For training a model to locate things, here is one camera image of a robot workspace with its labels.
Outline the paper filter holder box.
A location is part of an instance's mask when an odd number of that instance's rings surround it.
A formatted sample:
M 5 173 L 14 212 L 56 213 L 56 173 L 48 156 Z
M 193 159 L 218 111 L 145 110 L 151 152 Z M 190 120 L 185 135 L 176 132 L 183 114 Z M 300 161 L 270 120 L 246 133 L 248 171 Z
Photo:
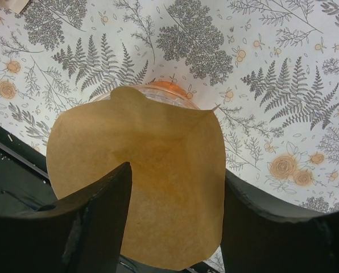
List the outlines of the paper filter holder box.
M 0 1 L 0 7 L 9 9 L 19 14 L 29 3 L 29 0 L 2 0 Z

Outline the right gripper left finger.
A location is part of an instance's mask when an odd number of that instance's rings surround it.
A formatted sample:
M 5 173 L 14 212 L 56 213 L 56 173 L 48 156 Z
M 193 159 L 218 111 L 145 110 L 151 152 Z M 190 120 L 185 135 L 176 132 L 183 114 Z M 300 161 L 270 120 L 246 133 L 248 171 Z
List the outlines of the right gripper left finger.
M 125 162 L 39 210 L 0 216 L 0 272 L 115 272 L 131 189 Z

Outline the clear glass dripper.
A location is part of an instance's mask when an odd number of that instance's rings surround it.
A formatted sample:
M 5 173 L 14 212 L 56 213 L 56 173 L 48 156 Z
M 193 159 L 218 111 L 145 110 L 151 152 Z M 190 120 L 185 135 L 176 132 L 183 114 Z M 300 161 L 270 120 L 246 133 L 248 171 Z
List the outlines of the clear glass dripper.
M 155 85 L 139 85 L 137 89 L 147 98 L 161 103 L 199 110 L 199 108 L 183 95 Z

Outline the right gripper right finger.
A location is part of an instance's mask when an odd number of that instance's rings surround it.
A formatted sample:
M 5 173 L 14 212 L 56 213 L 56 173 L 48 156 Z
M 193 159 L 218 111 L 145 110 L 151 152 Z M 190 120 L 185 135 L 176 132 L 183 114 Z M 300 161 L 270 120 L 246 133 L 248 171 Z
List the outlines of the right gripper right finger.
M 226 272 L 339 272 L 339 211 L 302 208 L 225 176 Z

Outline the orange glass carafe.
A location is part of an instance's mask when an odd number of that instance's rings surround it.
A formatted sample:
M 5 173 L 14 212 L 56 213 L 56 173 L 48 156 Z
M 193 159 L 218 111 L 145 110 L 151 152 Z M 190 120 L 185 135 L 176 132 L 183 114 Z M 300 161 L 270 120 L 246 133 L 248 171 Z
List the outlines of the orange glass carafe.
M 171 92 L 177 93 L 181 96 L 186 96 L 186 92 L 183 88 L 179 87 L 175 83 L 169 82 L 169 81 L 153 81 L 150 83 L 150 85 L 158 86 L 160 88 L 168 89 Z

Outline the brown paper coffee filter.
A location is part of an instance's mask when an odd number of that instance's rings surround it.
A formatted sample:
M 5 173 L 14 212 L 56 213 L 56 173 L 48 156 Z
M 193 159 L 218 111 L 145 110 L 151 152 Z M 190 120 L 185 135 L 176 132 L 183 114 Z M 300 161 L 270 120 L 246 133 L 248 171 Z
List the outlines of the brown paper coffee filter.
M 107 100 L 63 112 L 51 129 L 46 160 L 57 198 L 130 163 L 123 256 L 179 271 L 218 249 L 226 159 L 213 110 L 169 105 L 119 87 Z

